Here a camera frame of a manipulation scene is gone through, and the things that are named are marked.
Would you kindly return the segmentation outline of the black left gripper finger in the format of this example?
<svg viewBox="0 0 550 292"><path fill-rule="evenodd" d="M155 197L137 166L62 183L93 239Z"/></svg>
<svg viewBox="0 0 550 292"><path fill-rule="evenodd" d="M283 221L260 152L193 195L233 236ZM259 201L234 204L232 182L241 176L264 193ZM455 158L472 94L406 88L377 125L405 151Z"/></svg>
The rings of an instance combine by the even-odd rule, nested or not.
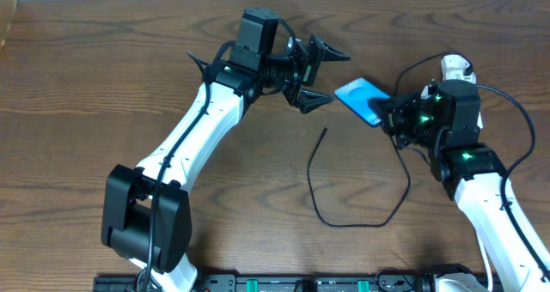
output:
<svg viewBox="0 0 550 292"><path fill-rule="evenodd" d="M296 107L302 114L307 114L331 102L333 102L333 97L329 94L302 89L298 95Z"/></svg>
<svg viewBox="0 0 550 292"><path fill-rule="evenodd" d="M317 62L344 62L350 61L351 56L330 46L323 39L311 35L309 40L311 57Z"/></svg>

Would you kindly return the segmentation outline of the blue Galaxy smartphone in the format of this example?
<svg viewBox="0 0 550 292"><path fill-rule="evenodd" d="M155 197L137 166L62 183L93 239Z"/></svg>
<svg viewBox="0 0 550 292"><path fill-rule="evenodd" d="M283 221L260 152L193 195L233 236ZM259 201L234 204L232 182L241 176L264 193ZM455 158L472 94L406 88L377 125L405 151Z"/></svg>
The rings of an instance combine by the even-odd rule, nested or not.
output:
<svg viewBox="0 0 550 292"><path fill-rule="evenodd" d="M364 78L358 78L337 88L334 95L370 127L377 127L382 121L371 109L369 101L389 98L386 93Z"/></svg>

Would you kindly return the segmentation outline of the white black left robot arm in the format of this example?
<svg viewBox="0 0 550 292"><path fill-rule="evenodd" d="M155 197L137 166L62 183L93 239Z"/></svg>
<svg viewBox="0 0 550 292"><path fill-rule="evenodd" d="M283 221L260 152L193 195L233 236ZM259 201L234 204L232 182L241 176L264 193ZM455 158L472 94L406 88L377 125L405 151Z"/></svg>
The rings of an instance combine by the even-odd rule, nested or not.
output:
<svg viewBox="0 0 550 292"><path fill-rule="evenodd" d="M261 96L282 94L303 114L332 102L310 86L321 63L348 60L315 35L298 39L276 12L248 7L236 39L211 62L195 61L201 84L185 116L135 167L117 165L107 176L101 242L139 266L128 290L192 289L189 195L213 150Z"/></svg>

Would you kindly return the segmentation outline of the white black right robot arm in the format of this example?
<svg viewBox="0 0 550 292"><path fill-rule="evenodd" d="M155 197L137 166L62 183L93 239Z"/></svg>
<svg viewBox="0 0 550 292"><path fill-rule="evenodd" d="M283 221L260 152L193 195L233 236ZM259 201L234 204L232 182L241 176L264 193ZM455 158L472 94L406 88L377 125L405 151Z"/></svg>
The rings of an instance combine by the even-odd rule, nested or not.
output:
<svg viewBox="0 0 550 292"><path fill-rule="evenodd" d="M478 89L446 80L369 105L398 145L427 149L432 175L474 226L504 290L547 291L549 252L516 200L511 170L479 140Z"/></svg>

